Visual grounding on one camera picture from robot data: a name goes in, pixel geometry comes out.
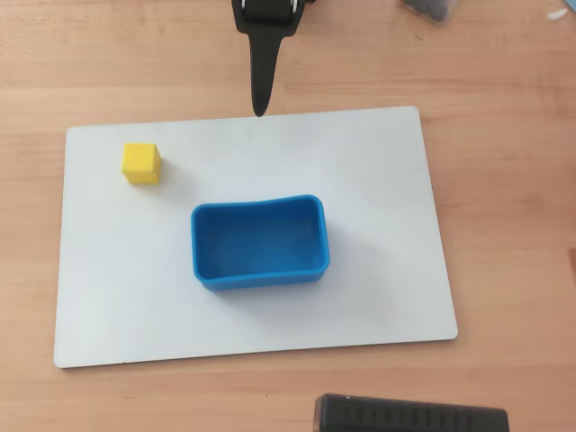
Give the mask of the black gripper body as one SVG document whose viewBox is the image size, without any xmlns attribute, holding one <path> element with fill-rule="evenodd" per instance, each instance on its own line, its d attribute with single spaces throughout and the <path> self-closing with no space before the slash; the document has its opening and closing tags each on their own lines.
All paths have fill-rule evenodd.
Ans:
<svg viewBox="0 0 576 432">
<path fill-rule="evenodd" d="M 232 1 L 235 17 L 246 23 L 290 23 L 308 1 L 238 0 Z"/>
</svg>

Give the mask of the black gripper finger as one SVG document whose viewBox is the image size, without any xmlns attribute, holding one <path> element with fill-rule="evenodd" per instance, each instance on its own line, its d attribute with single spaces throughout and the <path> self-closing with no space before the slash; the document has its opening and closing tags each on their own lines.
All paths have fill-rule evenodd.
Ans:
<svg viewBox="0 0 576 432">
<path fill-rule="evenodd" d="M 251 98 L 254 113 L 261 117 L 266 113 L 270 102 L 275 67 L 282 40 L 292 37 L 298 21 L 279 22 L 237 22 L 238 31 L 248 36 L 250 48 Z"/>
</svg>

